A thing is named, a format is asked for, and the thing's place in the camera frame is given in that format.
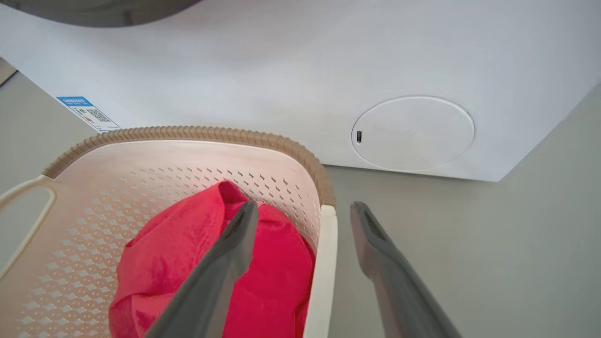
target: front-loading washer door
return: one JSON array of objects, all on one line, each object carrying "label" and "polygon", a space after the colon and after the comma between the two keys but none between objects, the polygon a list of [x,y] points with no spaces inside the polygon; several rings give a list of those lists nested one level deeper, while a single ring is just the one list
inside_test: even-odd
[{"label": "front-loading washer door", "polygon": [[0,0],[52,21],[87,27],[122,27],[153,22],[200,0]]}]

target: white laundry basket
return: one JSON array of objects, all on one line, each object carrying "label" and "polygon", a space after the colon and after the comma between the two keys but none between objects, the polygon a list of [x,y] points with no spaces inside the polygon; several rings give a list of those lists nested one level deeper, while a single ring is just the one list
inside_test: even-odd
[{"label": "white laundry basket", "polygon": [[27,190],[51,194],[1,271],[1,336],[110,336],[108,306],[125,244],[158,212],[222,180],[285,212],[316,250],[305,337],[326,337],[338,228],[325,169],[287,138],[207,127],[100,134],[0,197],[2,211]]}]

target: red garment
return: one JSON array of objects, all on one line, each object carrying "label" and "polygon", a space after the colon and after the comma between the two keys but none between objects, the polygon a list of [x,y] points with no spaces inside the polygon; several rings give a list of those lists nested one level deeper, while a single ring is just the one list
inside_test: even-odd
[{"label": "red garment", "polygon": [[[153,217],[117,266],[113,338],[142,337],[248,199],[221,182]],[[302,337],[314,253],[278,209],[259,207],[253,259],[235,284],[223,337]]]}]

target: gray floor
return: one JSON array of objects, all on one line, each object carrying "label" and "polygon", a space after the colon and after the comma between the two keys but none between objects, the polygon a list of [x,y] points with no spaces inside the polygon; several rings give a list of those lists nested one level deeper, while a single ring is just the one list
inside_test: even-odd
[{"label": "gray floor", "polygon": [[[354,200],[369,204],[465,338],[599,337],[600,111],[598,88],[500,183],[329,168],[340,227],[330,337],[383,337],[356,259]],[[90,135],[16,75],[0,88],[0,192]],[[0,261],[26,232],[11,217],[0,218]]]}]

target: white washing machine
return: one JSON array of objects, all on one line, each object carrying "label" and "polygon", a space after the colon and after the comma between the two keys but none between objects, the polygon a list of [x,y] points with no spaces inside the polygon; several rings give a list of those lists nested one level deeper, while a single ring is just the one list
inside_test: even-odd
[{"label": "white washing machine", "polygon": [[184,0],[104,22],[118,1],[31,2],[9,4],[69,23],[0,5],[0,56],[99,131],[252,129],[332,165],[498,181],[601,78],[598,0]]}]

